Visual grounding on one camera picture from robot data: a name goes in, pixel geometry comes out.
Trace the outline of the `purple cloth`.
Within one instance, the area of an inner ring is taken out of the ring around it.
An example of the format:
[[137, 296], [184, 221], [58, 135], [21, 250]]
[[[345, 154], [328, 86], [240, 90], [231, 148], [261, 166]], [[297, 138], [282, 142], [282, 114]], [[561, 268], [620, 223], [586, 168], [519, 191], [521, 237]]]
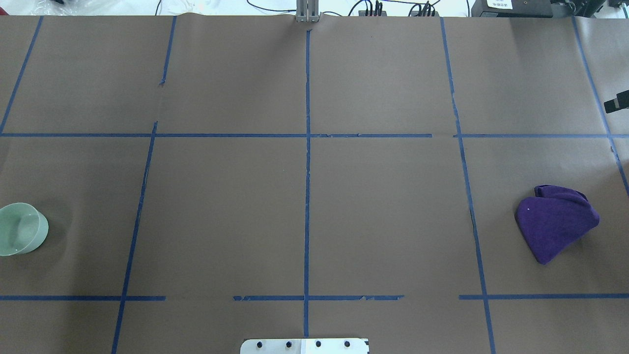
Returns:
[[519, 202], [515, 220], [535, 260], [546, 265], [597, 227], [600, 215], [580, 191], [554, 184], [533, 191]]

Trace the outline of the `green ceramic bowl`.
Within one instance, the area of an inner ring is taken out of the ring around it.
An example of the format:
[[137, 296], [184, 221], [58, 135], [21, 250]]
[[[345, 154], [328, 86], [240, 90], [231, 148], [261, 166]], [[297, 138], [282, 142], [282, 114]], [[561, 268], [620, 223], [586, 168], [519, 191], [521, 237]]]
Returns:
[[27, 203], [0, 209], [0, 255], [24, 255], [37, 249], [49, 233], [47, 218]]

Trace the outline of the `black power box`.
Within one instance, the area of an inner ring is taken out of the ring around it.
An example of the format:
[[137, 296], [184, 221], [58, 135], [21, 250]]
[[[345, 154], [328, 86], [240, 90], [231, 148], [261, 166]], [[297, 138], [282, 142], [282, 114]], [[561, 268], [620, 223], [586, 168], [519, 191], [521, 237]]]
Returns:
[[477, 0], [470, 9], [472, 17], [552, 18], [549, 0]]

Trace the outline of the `aluminium frame post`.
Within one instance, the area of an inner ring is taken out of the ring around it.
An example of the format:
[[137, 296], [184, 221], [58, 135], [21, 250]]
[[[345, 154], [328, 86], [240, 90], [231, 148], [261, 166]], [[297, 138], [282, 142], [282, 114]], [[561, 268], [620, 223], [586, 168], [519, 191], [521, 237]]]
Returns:
[[319, 0], [297, 0], [295, 16], [298, 23], [319, 22], [321, 17]]

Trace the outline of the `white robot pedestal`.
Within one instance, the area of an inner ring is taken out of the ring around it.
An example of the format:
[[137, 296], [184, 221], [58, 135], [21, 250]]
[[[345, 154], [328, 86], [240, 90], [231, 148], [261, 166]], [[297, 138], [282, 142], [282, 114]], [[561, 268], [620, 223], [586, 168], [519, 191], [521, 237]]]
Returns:
[[243, 341], [241, 354], [369, 354], [364, 338], [250, 339]]

